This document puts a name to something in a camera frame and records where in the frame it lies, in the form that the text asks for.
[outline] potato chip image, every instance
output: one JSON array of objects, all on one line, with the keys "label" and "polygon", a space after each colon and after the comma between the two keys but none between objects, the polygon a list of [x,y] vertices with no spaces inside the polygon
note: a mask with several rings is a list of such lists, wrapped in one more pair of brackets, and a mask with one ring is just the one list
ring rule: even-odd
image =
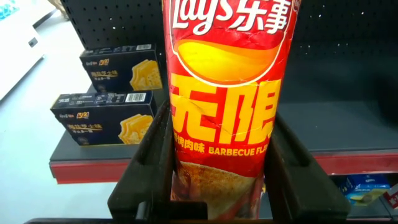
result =
[{"label": "potato chip image", "polygon": [[144,60],[133,66],[130,85],[134,90],[163,88],[157,62],[154,60]]},{"label": "potato chip image", "polygon": [[121,132],[119,138],[124,144],[139,144],[144,138],[153,117],[150,115],[136,114],[120,122]]},{"label": "potato chip image", "polygon": [[181,170],[178,170],[179,179],[186,179],[180,177],[182,173],[189,174],[190,183],[182,181],[183,185],[189,185],[191,200],[207,203],[209,219],[215,219],[228,211],[246,192],[250,191],[256,181],[253,177],[243,177],[191,162],[181,161],[181,165]]}]

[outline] blue product package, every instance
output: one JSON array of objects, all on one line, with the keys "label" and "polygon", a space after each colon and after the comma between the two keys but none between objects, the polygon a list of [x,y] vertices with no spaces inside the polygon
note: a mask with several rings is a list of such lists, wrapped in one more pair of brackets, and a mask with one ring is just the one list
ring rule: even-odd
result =
[{"label": "blue product package", "polygon": [[340,191],[352,205],[366,206],[390,189],[382,174],[349,175],[340,185]]}]

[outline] black pegboard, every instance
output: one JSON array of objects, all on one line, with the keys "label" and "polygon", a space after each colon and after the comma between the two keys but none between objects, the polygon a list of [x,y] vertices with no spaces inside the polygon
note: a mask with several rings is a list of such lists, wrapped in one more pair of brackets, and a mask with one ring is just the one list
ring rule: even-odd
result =
[{"label": "black pegboard", "polygon": [[289,58],[397,55],[398,1],[304,0]]},{"label": "black pegboard", "polygon": [[294,41],[397,37],[396,0],[303,0]]},{"label": "black pegboard", "polygon": [[161,0],[62,2],[85,49],[148,43],[164,49]]}]

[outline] floor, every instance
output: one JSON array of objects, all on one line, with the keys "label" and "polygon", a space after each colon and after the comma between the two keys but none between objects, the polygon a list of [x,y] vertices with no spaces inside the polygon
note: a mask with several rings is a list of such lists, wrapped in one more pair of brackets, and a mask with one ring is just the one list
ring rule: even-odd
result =
[{"label": "floor", "polygon": [[32,218],[109,218],[115,183],[57,185],[49,159],[63,126],[49,108],[61,93],[85,92],[90,79],[83,46],[70,22],[55,13],[37,32],[45,57],[0,101],[0,223]]}]

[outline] product packaging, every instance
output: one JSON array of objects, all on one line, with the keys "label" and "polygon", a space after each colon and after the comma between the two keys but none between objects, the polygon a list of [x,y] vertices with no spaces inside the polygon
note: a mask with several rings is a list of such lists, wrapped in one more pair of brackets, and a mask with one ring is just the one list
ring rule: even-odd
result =
[{"label": "product packaging", "polygon": [[382,174],[349,175],[340,186],[340,191],[352,205],[367,206],[390,189]]},{"label": "product packaging", "polygon": [[299,0],[165,0],[173,200],[257,218]]},{"label": "product packaging", "polygon": [[151,91],[63,94],[51,108],[81,146],[139,144],[156,114]]},{"label": "product packaging", "polygon": [[154,44],[85,50],[80,60],[97,92],[162,88]]}]

